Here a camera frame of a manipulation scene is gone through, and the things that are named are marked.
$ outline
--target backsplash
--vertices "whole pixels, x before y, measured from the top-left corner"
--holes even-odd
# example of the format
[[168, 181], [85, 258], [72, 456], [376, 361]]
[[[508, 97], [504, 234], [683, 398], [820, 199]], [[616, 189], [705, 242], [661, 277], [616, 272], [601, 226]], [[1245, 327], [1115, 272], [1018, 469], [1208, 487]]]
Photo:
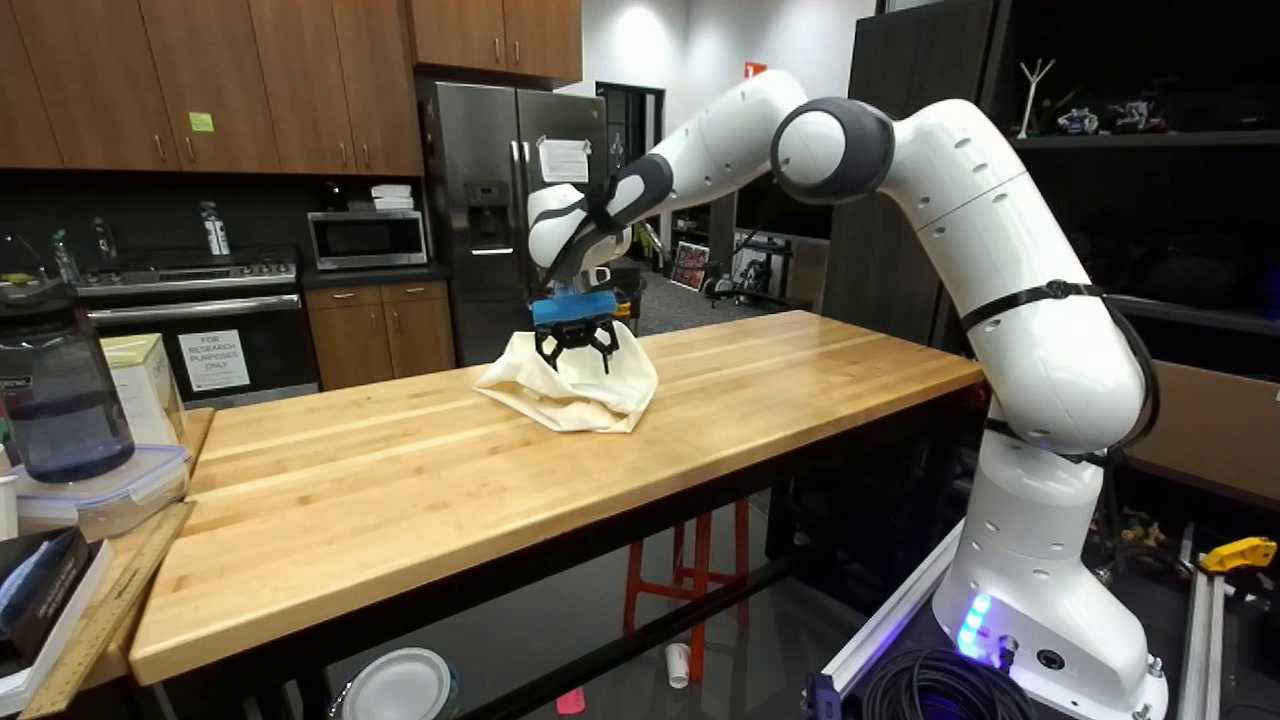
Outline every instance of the backsplash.
[[308, 213], [327, 209], [327, 181], [254, 175], [6, 175], [0, 181], [0, 272], [33, 268], [33, 251], [53, 268], [53, 234], [67, 234], [81, 268], [105, 266], [93, 215], [110, 219], [121, 260], [199, 258], [199, 199], [218, 199], [232, 258], [302, 258]]

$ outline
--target wooden cabinet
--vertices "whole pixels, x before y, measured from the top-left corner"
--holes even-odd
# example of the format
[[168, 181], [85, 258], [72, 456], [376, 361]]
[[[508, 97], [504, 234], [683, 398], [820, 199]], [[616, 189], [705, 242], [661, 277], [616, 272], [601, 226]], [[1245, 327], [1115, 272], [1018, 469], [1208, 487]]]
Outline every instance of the wooden cabinet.
[[131, 0], [12, 0], [62, 169], [172, 169], [149, 28]]
[[442, 279], [308, 292], [320, 390], [451, 370], [451, 312]]
[[504, 0], [414, 0], [417, 64], [508, 67]]
[[573, 83], [585, 76], [582, 0], [508, 0], [508, 67]]
[[333, 0], [333, 11], [358, 174], [417, 175], [420, 129], [403, 0]]
[[451, 312], [444, 284], [383, 290], [392, 375], [451, 370]]
[[417, 64], [582, 80], [582, 0], [414, 0]]
[[0, 169], [420, 175], [403, 0], [0, 0]]
[[188, 169], [279, 169], [248, 0], [142, 0], [168, 129]]
[[254, 0], [285, 174], [354, 169], [354, 120], [327, 0]]
[[12, 3], [0, 3], [0, 166], [47, 169], [56, 166], [53, 129], [36, 89], [33, 62], [23, 51]]
[[399, 0], [254, 0], [290, 174], [417, 175], [414, 40]]

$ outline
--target stove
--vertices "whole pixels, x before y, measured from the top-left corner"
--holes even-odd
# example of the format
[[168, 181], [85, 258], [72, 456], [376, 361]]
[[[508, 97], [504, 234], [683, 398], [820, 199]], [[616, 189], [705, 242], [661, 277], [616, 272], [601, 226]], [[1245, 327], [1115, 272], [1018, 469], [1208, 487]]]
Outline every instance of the stove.
[[76, 303], [99, 337], [155, 332], [184, 404], [317, 394], [293, 260], [121, 260], [85, 268]]
[[85, 300], [124, 295], [240, 295], [240, 292], [293, 292], [293, 260], [155, 260], [90, 268], [76, 279]]

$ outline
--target wooden table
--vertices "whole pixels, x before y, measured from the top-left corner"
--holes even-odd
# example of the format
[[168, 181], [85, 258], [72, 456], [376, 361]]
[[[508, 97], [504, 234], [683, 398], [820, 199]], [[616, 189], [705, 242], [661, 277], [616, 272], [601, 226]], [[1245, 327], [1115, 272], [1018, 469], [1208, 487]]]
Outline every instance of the wooden table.
[[161, 686], [478, 566], [982, 385], [982, 370], [812, 312], [646, 339], [631, 438], [557, 438], [478, 370], [226, 410], [131, 640]]

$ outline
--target white robotic arm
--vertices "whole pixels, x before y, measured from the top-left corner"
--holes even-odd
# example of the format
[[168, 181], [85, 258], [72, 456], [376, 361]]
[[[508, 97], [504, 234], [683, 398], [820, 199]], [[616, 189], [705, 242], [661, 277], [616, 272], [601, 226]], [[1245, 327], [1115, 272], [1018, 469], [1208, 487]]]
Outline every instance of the white robotic arm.
[[1143, 427], [1151, 382], [982, 110], [944, 102], [887, 120], [860, 102], [803, 102], [783, 73], [752, 76], [626, 169], [601, 215], [560, 189], [535, 195], [534, 260], [557, 290], [589, 292], [631, 219], [728, 195], [770, 169], [812, 206], [891, 195], [990, 371], [998, 401], [966, 539], [932, 598], [942, 630], [990, 663], [1018, 647], [1011, 679], [1070, 718], [1164, 718], [1143, 630], [1079, 566], [1099, 456]]

